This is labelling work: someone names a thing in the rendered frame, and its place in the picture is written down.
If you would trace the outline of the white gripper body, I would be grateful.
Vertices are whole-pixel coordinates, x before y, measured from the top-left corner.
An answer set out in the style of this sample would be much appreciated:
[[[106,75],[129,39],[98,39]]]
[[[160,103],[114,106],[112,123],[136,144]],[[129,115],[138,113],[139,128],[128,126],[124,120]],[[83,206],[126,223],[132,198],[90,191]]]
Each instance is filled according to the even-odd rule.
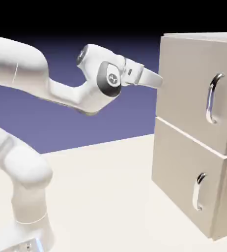
[[[147,68],[143,69],[140,80],[139,80],[139,85],[150,87],[150,88],[160,88],[162,83],[163,83],[163,78],[159,74]]]

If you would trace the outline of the beige cabinet door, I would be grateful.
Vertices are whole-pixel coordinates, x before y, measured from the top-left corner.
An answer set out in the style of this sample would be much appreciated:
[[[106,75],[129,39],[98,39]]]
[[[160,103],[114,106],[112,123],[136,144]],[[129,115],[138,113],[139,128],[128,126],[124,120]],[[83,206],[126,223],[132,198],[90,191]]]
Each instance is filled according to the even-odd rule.
[[[227,156],[211,151],[156,117],[152,181],[208,238],[214,235]],[[206,173],[199,194],[201,212],[192,206],[196,177]]]
[[[205,117],[210,82],[218,82],[212,109],[217,120]],[[227,155],[227,40],[163,36],[159,74],[163,84],[157,92],[156,115],[222,155]]]

